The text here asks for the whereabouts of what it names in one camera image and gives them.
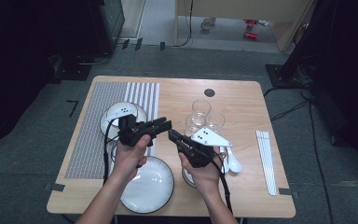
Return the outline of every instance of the black and white striped mat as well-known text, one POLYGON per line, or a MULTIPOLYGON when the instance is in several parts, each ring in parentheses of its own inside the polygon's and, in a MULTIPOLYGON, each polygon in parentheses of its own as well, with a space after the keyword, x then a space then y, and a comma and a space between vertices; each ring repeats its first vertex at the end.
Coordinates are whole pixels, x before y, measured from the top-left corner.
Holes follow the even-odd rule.
MULTIPOLYGON (((158 97, 159 83, 96 82, 65 178, 103 179, 103 113, 116 103, 130 102, 145 110, 147 120, 156 119, 158 97)), ((147 149, 146 155, 154 154, 154 147, 147 149)))

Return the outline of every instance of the white spoon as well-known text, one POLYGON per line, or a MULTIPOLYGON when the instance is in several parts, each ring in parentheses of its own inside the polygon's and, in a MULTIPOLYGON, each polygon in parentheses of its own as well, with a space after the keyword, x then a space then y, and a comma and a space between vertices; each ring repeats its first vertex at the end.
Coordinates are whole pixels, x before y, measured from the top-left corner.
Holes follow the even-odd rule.
POLYGON ((235 159, 234 154, 232 154, 231 147, 227 147, 228 152, 228 167, 234 173, 239 173, 242 170, 242 166, 235 159))
MULTIPOLYGON (((225 152, 225 148, 224 147, 220 147, 220 152, 225 152)), ((222 167, 222 172, 223 173, 227 173, 229 170, 228 168, 228 163, 227 163, 227 155, 225 156, 225 158, 223 158, 223 167, 222 167)))

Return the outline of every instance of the black cable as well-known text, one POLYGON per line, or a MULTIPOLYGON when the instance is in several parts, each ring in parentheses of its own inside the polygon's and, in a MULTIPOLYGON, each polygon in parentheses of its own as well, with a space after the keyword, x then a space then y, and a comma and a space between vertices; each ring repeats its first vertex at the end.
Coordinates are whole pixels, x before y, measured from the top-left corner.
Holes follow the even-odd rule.
POLYGON ((64 215, 64 214, 61 214, 61 216, 63 217, 63 219, 65 219, 67 222, 69 223, 72 223, 72 224, 75 224, 76 222, 71 220, 68 216, 64 215))
POLYGON ((191 7, 190 7, 190 23, 187 25, 188 28, 189 28, 189 33, 188 33, 188 36, 187 36, 187 40, 183 44, 175 45, 174 47, 182 47, 182 46, 186 45, 188 43, 188 41, 192 40, 192 37, 191 37, 191 34, 192 34, 192 29, 191 29, 192 15, 193 15, 193 0, 191 0, 191 7))
MULTIPOLYGON (((112 138, 112 139, 110 139, 107 143, 110 143, 110 142, 112 142, 113 140, 115 140, 115 138, 117 138, 118 137, 118 135, 116 135, 116 137, 114 137, 114 138, 112 138)), ((113 152, 116 150, 116 147, 117 147, 117 141, 115 142, 115 145, 112 147, 112 149, 110 150, 110 160, 112 161, 112 162, 115 162, 115 156, 113 155, 113 152)))
POLYGON ((293 106, 290 110, 287 110, 287 111, 284 111, 284 112, 282 112, 282 113, 280 113, 280 114, 278 114, 278 115, 275 115, 274 117, 272 117, 272 118, 270 119, 271 122, 274 121, 274 120, 276 120, 276 119, 280 119, 280 118, 284 117, 285 115, 287 115, 287 114, 289 114, 289 113, 291 113, 291 112, 293 112, 293 111, 295 111, 295 110, 298 110, 299 108, 301 108, 301 107, 303 107, 304 105, 306 105, 308 101, 309 101, 309 100, 305 100, 305 101, 303 101, 303 102, 301 102, 301 103, 299 103, 299 104, 293 106))
POLYGON ((220 179, 222 180, 223 188, 225 190, 225 198, 226 198, 227 208, 232 214, 231 200, 229 199, 230 192, 229 192, 228 184, 227 184, 227 181, 225 178, 225 173, 222 172, 222 169, 219 168, 219 166, 216 164, 216 162, 211 161, 211 163, 213 164, 214 167, 216 167, 217 171, 219 172, 220 179))
MULTIPOLYGON (((78 63, 78 64, 80 64, 80 65, 97 65, 97 64, 104 63, 110 57, 110 54, 105 53, 104 55, 105 55, 105 58, 100 60, 99 62, 96 62, 96 63, 78 63)), ((84 55, 76 56, 76 60, 79 60, 81 57, 84 57, 84 55)))
POLYGON ((107 137, 109 135, 110 126, 112 126, 113 121, 114 119, 111 119, 109 121, 103 141, 103 164, 104 164, 103 183, 106 182, 107 177, 109 176, 109 154, 107 152, 107 143, 108 143, 107 137))
POLYGON ((271 91, 276 91, 276 90, 282 90, 282 88, 279 88, 279 87, 273 87, 269 90, 266 90, 266 92, 263 94, 264 97, 267 96, 267 94, 269 94, 271 91))
POLYGON ((321 165, 321 162, 319 160, 318 149, 316 147, 315 124, 313 123, 312 103, 311 102, 310 102, 310 124, 311 124, 311 127, 312 127, 313 149, 315 150, 316 161, 318 163, 319 173, 321 174, 322 182, 324 184, 324 194, 325 194, 325 198, 326 198, 326 201, 327 201, 327 209, 328 209, 328 214, 329 214, 329 217, 330 217, 330 223, 334 224, 333 212, 331 210, 331 204, 330 204, 330 198, 329 198, 329 195, 328 195, 327 186, 326 186, 325 179, 324 179, 324 172, 322 170, 322 165, 321 165))

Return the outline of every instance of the black stand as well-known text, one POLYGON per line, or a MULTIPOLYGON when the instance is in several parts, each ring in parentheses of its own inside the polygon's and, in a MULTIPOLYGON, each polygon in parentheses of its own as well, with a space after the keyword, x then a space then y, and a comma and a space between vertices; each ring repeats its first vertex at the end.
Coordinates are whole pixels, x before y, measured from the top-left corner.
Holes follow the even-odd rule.
POLYGON ((55 59, 55 62, 53 63, 53 67, 55 70, 55 75, 51 82, 59 84, 61 83, 61 80, 87 80, 92 65, 68 63, 64 61, 61 57, 57 57, 55 59))
POLYGON ((273 87, 283 89, 302 89, 303 84, 296 81, 295 77, 287 78, 282 70, 284 65, 266 64, 269 80, 273 87))

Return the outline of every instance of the glass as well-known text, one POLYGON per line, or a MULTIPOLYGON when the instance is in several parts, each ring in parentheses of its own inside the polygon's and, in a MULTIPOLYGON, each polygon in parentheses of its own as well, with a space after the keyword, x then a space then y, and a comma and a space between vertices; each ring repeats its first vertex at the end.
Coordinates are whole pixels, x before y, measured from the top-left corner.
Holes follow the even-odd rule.
POLYGON ((211 104, 206 100, 196 100, 193 105, 193 122, 202 128, 205 126, 205 117, 211 111, 211 104))
POLYGON ((220 133, 223 125, 225 125, 225 117, 216 111, 211 111, 206 116, 206 127, 211 129, 215 133, 220 133))
POLYGON ((186 118, 186 136, 191 136, 194 133, 198 132, 199 129, 201 127, 203 127, 204 125, 205 125, 205 120, 204 120, 202 126, 199 126, 196 123, 194 123, 193 114, 187 116, 187 118, 186 118))

